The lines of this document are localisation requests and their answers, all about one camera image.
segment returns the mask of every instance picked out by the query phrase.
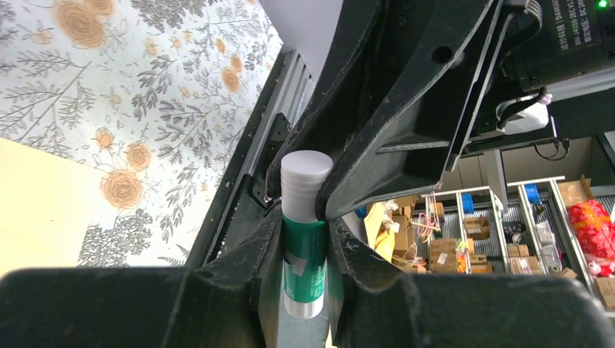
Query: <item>bolt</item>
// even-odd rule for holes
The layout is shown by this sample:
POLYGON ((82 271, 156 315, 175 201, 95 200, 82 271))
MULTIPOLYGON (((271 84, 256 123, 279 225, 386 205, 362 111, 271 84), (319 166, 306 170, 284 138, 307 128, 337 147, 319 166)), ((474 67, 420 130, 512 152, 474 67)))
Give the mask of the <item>bolt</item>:
POLYGON ((408 19, 405 16, 399 16, 397 19, 397 27, 401 29, 405 27, 406 24, 408 24, 408 19))

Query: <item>green label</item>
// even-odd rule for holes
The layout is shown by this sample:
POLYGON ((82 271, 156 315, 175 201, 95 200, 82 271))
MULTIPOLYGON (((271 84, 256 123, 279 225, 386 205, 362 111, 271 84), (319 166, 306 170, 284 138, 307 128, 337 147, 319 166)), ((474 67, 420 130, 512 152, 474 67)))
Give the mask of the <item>green label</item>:
POLYGON ((325 292, 326 224, 296 223, 284 217, 284 291, 296 302, 325 292))

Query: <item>red plastic bag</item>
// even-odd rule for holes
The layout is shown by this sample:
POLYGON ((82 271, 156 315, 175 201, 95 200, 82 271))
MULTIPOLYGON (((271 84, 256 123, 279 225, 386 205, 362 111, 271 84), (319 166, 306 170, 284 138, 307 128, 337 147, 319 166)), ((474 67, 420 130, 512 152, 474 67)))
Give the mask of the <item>red plastic bag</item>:
POLYGON ((569 217, 586 257, 615 260, 615 224, 600 202, 573 205, 569 217))

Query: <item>marker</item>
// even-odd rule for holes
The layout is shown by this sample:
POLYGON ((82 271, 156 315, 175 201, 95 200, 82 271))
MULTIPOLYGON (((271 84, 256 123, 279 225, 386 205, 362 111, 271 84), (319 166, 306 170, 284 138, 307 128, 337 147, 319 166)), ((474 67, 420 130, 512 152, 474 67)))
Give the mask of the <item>marker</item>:
POLYGON ((317 151, 291 152, 282 158, 284 215, 284 306, 297 319, 323 309, 326 224, 316 219, 315 201, 333 160, 317 151))

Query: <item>floral tablecloth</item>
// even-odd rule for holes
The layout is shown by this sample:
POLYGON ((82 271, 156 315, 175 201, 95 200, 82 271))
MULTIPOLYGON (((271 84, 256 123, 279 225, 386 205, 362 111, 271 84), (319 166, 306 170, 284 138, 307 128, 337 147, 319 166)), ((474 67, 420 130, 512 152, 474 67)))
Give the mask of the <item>floral tablecloth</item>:
POLYGON ((183 263, 280 48, 256 0, 0 0, 0 136, 104 171, 79 265, 183 263))

